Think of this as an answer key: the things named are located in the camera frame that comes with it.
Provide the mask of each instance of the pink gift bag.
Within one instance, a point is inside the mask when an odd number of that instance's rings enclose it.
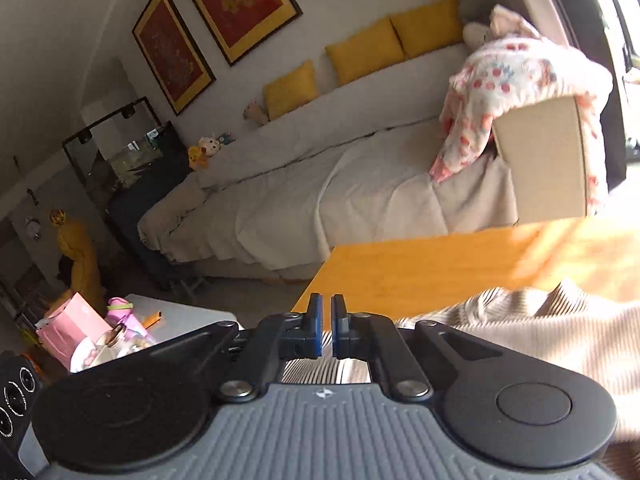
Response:
[[[102,334],[111,330],[78,293],[38,325],[42,325],[36,330],[42,345],[67,370],[70,369],[71,356],[84,338],[88,337],[95,343]]]

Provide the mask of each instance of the orange wooden surface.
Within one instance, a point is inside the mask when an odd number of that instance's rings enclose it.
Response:
[[[552,290],[569,277],[615,301],[640,300],[640,228],[606,218],[567,219],[473,234],[336,247],[309,295],[343,294],[350,312],[416,316],[494,286]]]

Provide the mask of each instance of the yellow pillow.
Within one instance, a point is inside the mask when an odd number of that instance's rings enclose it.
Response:
[[[391,22],[409,58],[462,43],[460,0],[439,0],[391,16]]]
[[[308,60],[293,72],[264,86],[262,92],[271,121],[318,97],[315,73],[314,64]]]
[[[404,61],[402,46],[389,18],[383,18],[325,50],[334,64],[340,86]]]

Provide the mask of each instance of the framed picture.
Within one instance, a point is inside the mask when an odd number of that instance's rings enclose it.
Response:
[[[302,15],[295,0],[193,0],[229,65]]]
[[[149,0],[133,36],[176,115],[216,80],[172,0]]]

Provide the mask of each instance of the metal screw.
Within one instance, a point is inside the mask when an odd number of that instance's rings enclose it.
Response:
[[[396,384],[396,390],[403,397],[415,399],[421,397],[429,391],[429,387],[420,381],[407,380]]]
[[[225,397],[237,399],[238,397],[246,397],[252,392],[251,385],[246,381],[227,381],[220,386],[220,393]]]

